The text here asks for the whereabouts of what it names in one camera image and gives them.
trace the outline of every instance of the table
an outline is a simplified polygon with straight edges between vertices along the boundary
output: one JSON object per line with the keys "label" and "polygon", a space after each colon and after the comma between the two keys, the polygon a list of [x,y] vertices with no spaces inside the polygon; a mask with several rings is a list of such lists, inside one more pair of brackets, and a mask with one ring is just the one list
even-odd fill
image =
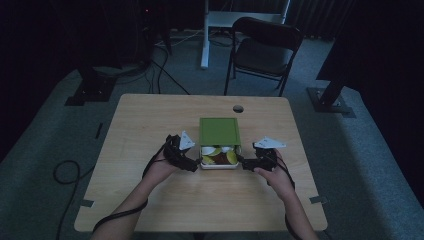
{"label": "table", "polygon": [[[235,113],[234,105],[244,112]],[[75,221],[78,231],[91,231],[141,180],[150,158],[168,134],[183,130],[199,139],[199,118],[235,117],[242,155],[253,158],[252,142],[264,136],[283,141],[281,154],[296,182],[296,192],[315,230],[327,227],[314,179],[289,102],[278,97],[125,94],[121,97]],[[187,156],[196,159],[199,145]],[[214,232],[282,231],[284,206],[259,175],[242,170],[178,171],[150,195],[136,231]]]}
{"label": "table", "polygon": [[233,23],[241,17],[254,17],[264,21],[284,23],[290,0],[284,0],[284,6],[281,14],[271,13],[248,13],[248,12],[223,12],[209,11],[209,0],[205,0],[205,23],[202,60],[200,67],[207,69],[209,66],[209,27],[227,27],[231,28]]}

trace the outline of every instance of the open box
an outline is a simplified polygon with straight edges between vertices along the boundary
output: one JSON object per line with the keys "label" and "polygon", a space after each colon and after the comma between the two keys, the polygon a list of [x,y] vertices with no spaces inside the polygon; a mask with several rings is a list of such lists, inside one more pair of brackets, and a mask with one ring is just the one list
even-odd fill
{"label": "open box", "polygon": [[202,169],[235,169],[241,155],[237,118],[200,118]]}

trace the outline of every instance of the gray carpet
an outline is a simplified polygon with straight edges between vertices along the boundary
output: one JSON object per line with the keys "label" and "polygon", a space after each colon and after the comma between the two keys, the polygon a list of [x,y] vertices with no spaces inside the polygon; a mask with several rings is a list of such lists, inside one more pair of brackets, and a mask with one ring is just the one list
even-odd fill
{"label": "gray carpet", "polygon": [[[229,43],[225,38],[214,38]],[[328,220],[320,239],[423,239],[424,213],[397,167],[378,128],[361,101],[350,89],[342,97],[356,118],[314,111],[306,88],[325,87],[315,77],[332,43],[306,39],[298,53],[283,96],[288,98],[297,122],[313,176],[321,196],[328,199]],[[207,70],[200,69],[202,43],[198,38],[173,46],[165,69],[193,95],[222,95],[229,48],[211,45]],[[163,51],[154,52],[162,64]],[[98,68],[108,74],[119,71]],[[51,93],[29,128],[0,165],[0,239],[54,239],[73,185],[53,178],[55,166],[75,160],[81,174],[95,165],[119,98],[124,93],[158,93],[159,68],[150,67],[138,76],[121,77],[109,102],[64,106],[81,78],[71,72]],[[228,95],[277,96],[275,82],[239,75],[230,83]],[[162,94],[185,94],[165,73]],[[99,125],[103,124],[98,134]],[[75,178],[76,168],[63,165],[57,175]],[[67,212],[60,239],[89,239],[89,233],[73,229],[80,202],[89,183],[83,178]],[[287,233],[264,233],[263,239],[286,239]],[[134,239],[153,239],[137,233]]]}

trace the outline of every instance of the white tag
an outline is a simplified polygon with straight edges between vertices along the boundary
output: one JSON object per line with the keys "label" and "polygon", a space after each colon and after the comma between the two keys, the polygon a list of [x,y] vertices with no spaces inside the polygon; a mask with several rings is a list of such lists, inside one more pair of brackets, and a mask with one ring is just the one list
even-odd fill
{"label": "white tag", "polygon": [[254,143],[255,147],[259,147],[259,148],[282,148],[282,147],[286,147],[285,143],[279,142],[277,140],[271,139],[269,137],[264,137],[263,139],[261,139],[259,142]]}
{"label": "white tag", "polygon": [[190,139],[185,131],[181,133],[180,150],[185,150],[194,147],[195,143]]}

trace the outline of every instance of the chair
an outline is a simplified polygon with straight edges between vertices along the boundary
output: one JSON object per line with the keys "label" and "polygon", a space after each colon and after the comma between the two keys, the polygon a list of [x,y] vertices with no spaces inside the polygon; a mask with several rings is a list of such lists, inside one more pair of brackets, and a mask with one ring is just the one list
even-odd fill
{"label": "chair", "polygon": [[[231,69],[236,72],[279,81],[279,97],[283,94],[293,59],[303,41],[295,27],[242,17],[232,26],[233,47],[228,64],[224,95],[227,95]],[[237,47],[236,32],[246,36]]]}

